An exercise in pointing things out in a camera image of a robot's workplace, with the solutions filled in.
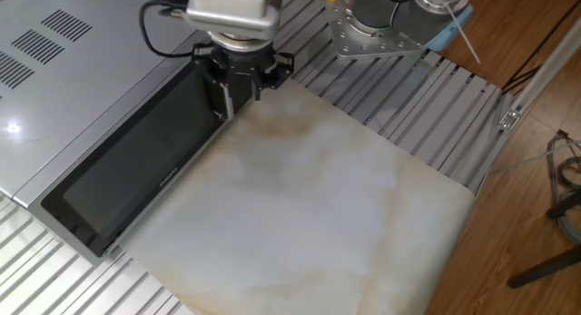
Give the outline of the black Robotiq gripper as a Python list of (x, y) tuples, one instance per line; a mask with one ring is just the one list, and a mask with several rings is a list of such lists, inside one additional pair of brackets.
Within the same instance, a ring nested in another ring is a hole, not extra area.
[(294, 74), (294, 54), (275, 54), (271, 44), (251, 52), (235, 52), (217, 45), (211, 56), (194, 55), (192, 63), (201, 74), (210, 107), (220, 118), (229, 117), (221, 87), (229, 74), (252, 74), (256, 100), (261, 99), (265, 89), (279, 89)]

